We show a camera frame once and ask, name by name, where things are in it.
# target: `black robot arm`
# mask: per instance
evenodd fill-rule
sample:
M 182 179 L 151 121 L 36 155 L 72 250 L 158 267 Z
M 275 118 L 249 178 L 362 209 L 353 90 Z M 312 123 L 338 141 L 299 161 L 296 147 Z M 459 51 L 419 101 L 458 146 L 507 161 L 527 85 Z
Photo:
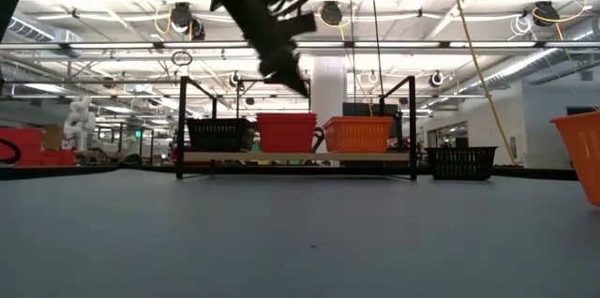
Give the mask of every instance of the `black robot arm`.
M 223 6 L 244 33 L 248 43 L 261 59 L 259 71 L 271 82 L 281 83 L 308 96 L 308 90 L 298 69 L 298 55 L 293 37 L 317 30 L 312 13 L 301 14 L 279 21 L 270 6 L 292 0 L 212 0 L 211 10 Z M 307 0 L 296 0 L 298 7 Z

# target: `orange basket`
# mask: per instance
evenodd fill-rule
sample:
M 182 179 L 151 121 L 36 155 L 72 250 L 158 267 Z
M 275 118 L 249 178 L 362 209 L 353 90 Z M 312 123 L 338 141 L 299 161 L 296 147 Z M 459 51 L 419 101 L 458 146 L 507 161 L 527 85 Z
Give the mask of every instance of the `orange basket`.
M 588 201 L 600 206 L 600 112 L 553 119 Z
M 334 116 L 323 130 L 330 153 L 385 153 L 391 117 Z

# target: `black wire basket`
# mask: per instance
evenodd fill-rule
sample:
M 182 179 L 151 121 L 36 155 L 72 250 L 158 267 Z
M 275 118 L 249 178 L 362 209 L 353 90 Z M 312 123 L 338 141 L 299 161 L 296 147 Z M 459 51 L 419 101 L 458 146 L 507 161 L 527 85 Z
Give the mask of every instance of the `black wire basket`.
M 255 130 L 249 120 L 187 119 L 192 150 L 197 152 L 248 152 Z
M 426 148 L 427 163 L 436 180 L 487 180 L 498 147 Z

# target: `white robot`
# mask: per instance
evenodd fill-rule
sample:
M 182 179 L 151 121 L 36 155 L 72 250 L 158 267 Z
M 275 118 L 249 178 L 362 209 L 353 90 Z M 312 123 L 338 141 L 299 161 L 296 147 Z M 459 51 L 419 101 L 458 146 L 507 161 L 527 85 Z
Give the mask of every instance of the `white robot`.
M 63 127 L 63 150 L 75 147 L 78 151 L 87 149 L 87 135 L 94 132 L 96 115 L 90 112 L 91 97 L 76 97 L 71 102 L 70 114 Z

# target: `wooden board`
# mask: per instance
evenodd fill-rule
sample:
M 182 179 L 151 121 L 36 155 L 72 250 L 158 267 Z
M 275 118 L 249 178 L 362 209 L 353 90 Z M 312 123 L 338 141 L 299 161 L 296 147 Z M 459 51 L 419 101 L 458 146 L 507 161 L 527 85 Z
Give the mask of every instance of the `wooden board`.
M 408 153 L 206 153 L 185 152 L 186 162 L 210 160 L 332 160 L 332 161 L 408 161 Z

